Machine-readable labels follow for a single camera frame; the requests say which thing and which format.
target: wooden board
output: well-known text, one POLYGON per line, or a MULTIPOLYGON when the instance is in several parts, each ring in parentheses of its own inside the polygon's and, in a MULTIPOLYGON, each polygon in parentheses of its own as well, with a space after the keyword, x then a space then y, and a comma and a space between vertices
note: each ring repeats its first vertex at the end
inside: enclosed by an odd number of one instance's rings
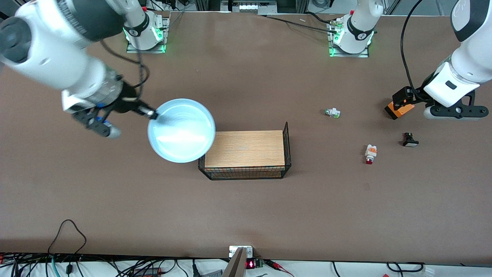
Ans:
POLYGON ((206 168, 284 166, 282 131, 217 132, 206 168))

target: small electronic component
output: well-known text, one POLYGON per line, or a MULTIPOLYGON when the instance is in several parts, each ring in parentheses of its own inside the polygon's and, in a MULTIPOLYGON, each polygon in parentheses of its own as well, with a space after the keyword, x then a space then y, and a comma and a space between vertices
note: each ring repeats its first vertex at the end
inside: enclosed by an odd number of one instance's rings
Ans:
POLYGON ((325 114, 332 117, 332 118, 339 118, 340 117, 340 111, 337 110, 336 108, 326 109, 325 114))
POLYGON ((134 269, 133 270, 133 277, 160 277, 162 271, 160 268, 149 268, 149 269, 134 269))
POLYGON ((412 133, 405 133, 403 134, 403 137, 404 137, 403 146, 416 147, 417 145, 419 145, 419 141, 413 139, 412 133))
POLYGON ((366 149, 366 164, 372 165, 374 158, 377 155, 377 147, 376 145, 368 145, 366 149))
POLYGON ((263 260, 256 259, 256 258, 248 259, 246 261, 246 269, 255 269, 255 268, 263 267, 263 265, 264 265, 263 260))

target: wooden box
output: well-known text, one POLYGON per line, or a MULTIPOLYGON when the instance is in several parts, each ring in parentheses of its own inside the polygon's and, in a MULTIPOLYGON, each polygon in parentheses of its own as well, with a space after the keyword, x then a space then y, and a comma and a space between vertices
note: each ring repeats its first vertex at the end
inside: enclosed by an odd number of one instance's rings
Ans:
POLYGON ((216 132, 198 169, 210 180, 281 179, 291 167, 289 130, 216 132))

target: metal frame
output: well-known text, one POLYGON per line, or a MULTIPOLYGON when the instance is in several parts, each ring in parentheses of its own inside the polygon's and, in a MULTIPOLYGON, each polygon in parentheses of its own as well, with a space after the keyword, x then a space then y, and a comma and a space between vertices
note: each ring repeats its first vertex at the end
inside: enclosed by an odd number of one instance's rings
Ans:
POLYGON ((246 247, 239 247, 236 249, 236 252, 234 252, 234 255, 227 264, 222 277, 244 277, 247 255, 246 247))

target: white floor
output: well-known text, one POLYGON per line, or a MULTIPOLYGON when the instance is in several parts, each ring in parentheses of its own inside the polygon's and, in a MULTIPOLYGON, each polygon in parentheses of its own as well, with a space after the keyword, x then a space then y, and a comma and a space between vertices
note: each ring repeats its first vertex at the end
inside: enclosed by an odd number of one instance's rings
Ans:
MULTIPOLYGON (((295 277, 337 277, 331 262, 310 262, 310 261, 276 261, 286 270, 290 271, 295 277)), ((187 272, 188 277, 193 276, 191 260, 179 260, 179 265, 187 272)), ((68 263, 57 263, 56 267, 61 277, 66 277, 65 268, 68 263)), ((117 262, 118 268, 125 268, 135 264, 135 262, 125 261, 117 262)), ((161 268, 163 271, 171 269, 174 264, 173 260, 165 261, 161 268)), ((74 266, 74 272, 71 277, 81 277, 77 267, 74 266)), ((116 277, 117 271, 105 262, 81 262, 79 263, 84 277, 116 277)), ((201 275, 211 273, 217 270, 224 270, 227 263, 216 259, 196 260, 198 272, 201 275)), ((400 265, 402 269, 412 270, 419 266, 416 265, 400 265)), ((341 277, 383 277, 387 274, 389 277, 400 277, 398 273, 391 272, 387 269, 384 263, 347 263, 337 262, 336 267, 341 277)), ((426 265, 427 274, 419 273, 404 273, 404 277, 490 277, 492 276, 492 268, 481 267, 463 267, 463 266, 433 266, 426 265)), ((11 267, 0 269, 0 276, 10 276, 11 267)), ((290 275, 275 271, 269 267, 246 270, 246 277, 258 277, 263 274, 268 274, 265 277, 290 277, 290 275)), ((32 277, 46 277, 45 265, 38 265, 33 269, 32 277)), ((48 264, 48 277, 55 277, 53 267, 48 264)), ((167 277, 186 277, 184 272, 178 267, 166 273, 167 277)))

